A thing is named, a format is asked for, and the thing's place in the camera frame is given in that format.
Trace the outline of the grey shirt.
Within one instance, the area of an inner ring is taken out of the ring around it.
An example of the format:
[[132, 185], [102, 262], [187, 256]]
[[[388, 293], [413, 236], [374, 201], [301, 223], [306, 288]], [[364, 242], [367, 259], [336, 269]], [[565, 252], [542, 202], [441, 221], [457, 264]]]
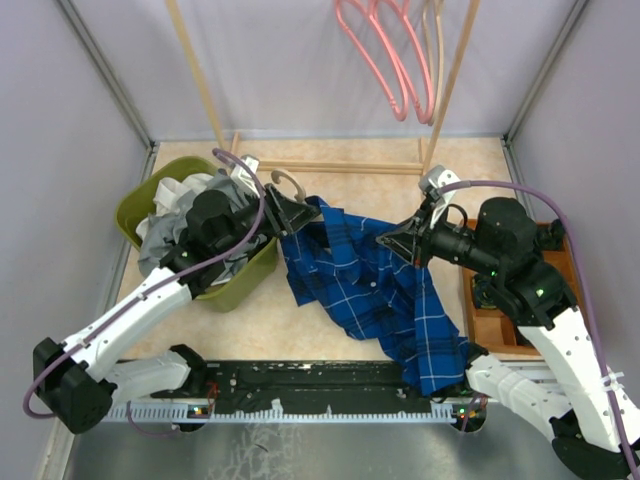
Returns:
[[[210, 181], [205, 191], [216, 190], [224, 193], [230, 201], [231, 210], [233, 212], [239, 210], [241, 207], [245, 207], [248, 205], [247, 199], [239, 197], [237, 195], [230, 177], [224, 170], [218, 170], [213, 176], [214, 178]], [[192, 201], [187, 201], [188, 209], [185, 213], [179, 216], [180, 219], [185, 220], [185, 228], [187, 227], [186, 214], [187, 211], [191, 208], [194, 199]], [[149, 233], [145, 237], [145, 240], [142, 240], [138, 259], [138, 267], [140, 273], [145, 277], [147, 277], [155, 267], [159, 266], [160, 260], [179, 240], [180, 235], [177, 238], [172, 238], [172, 234], [169, 232], [169, 222], [169, 216], [162, 218], [149, 231]]]

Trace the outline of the pink plastic hanger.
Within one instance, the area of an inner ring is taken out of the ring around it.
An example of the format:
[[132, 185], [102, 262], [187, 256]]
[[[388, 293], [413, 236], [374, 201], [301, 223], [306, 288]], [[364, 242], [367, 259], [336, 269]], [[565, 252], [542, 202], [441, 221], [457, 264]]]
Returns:
[[412, 108], [416, 120], [432, 125], [436, 113], [436, 89], [431, 75], [429, 54], [424, 50], [410, 18], [410, 1], [372, 1], [369, 19], [388, 54], [398, 81], [400, 99], [387, 81], [377, 73], [393, 115], [404, 121]]

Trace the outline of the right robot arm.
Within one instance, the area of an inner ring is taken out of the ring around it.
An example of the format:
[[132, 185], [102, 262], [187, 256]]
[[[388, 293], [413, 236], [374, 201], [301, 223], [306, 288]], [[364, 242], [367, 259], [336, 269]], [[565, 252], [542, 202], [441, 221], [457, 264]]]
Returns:
[[474, 227], [454, 225], [444, 208], [426, 200], [377, 241], [414, 266], [439, 258], [487, 278], [491, 301], [562, 389], [549, 390], [475, 346], [469, 360], [446, 372], [454, 393], [497, 400], [536, 428], [579, 478], [625, 479], [639, 467], [639, 409], [623, 387], [604, 380], [577, 297], [544, 260], [536, 234], [536, 222], [513, 198], [485, 201]]

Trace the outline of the white shirt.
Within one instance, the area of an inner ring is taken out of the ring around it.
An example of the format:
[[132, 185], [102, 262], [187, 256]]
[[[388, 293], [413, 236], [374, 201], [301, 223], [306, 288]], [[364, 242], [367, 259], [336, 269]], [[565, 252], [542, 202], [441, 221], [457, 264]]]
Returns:
[[179, 181], [172, 177], [162, 178], [152, 198], [152, 211], [136, 226], [135, 233], [141, 240], [164, 217], [169, 216], [169, 232], [177, 238], [185, 229], [185, 220], [179, 216], [188, 209], [187, 201], [192, 201], [198, 194], [206, 190], [213, 175], [196, 173]]

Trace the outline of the wooden hanger with blue shirt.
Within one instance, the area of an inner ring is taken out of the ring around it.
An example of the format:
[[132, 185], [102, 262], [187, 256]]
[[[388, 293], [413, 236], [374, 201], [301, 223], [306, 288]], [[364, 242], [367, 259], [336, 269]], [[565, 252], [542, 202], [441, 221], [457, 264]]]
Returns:
[[274, 184], [280, 184], [283, 180], [289, 182], [295, 189], [295, 200], [298, 202], [305, 201], [307, 197], [306, 189], [290, 171], [282, 168], [276, 168], [271, 171], [270, 177]]

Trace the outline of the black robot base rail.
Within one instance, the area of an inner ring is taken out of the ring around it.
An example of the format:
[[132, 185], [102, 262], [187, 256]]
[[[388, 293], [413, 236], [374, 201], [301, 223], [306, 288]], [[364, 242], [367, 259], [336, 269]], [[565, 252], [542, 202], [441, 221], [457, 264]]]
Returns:
[[216, 424], [449, 424], [481, 429], [486, 401], [463, 387], [429, 399], [389, 361], [209, 361], [192, 389], [115, 406], [109, 422], [169, 423], [184, 432]]

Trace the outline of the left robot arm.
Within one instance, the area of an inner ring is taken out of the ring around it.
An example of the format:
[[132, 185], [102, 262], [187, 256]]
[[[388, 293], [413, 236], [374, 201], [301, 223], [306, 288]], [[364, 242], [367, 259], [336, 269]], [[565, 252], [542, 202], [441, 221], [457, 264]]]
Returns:
[[257, 235], [292, 235], [320, 209], [284, 196], [268, 184], [233, 210], [217, 190], [197, 195], [186, 213], [178, 243], [129, 296], [83, 330], [33, 350], [37, 396], [73, 434], [99, 424], [121, 403], [158, 392], [194, 397], [208, 384], [206, 361], [184, 344], [154, 358], [122, 362], [121, 355], [170, 313], [203, 294], [224, 262]]

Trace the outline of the blue plaid shirt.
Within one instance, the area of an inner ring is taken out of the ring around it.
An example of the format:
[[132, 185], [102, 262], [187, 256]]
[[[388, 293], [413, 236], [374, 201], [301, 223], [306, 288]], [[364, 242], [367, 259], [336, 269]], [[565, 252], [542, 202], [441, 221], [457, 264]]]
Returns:
[[430, 272], [377, 237], [391, 223], [356, 216], [318, 196], [321, 220], [282, 240], [287, 281], [298, 305], [318, 302], [356, 340], [378, 341], [425, 396], [463, 383], [469, 340], [446, 314]]

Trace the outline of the light wooden hanger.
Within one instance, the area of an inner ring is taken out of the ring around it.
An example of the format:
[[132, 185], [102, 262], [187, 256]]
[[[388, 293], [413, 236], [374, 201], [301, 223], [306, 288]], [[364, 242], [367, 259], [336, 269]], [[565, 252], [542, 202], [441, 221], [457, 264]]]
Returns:
[[441, 0], [425, 1], [423, 4], [421, 25], [424, 44], [427, 53], [429, 74], [433, 87], [433, 112], [428, 122], [433, 126], [440, 109], [442, 89], [444, 86], [444, 35], [442, 28], [442, 11], [444, 2]]

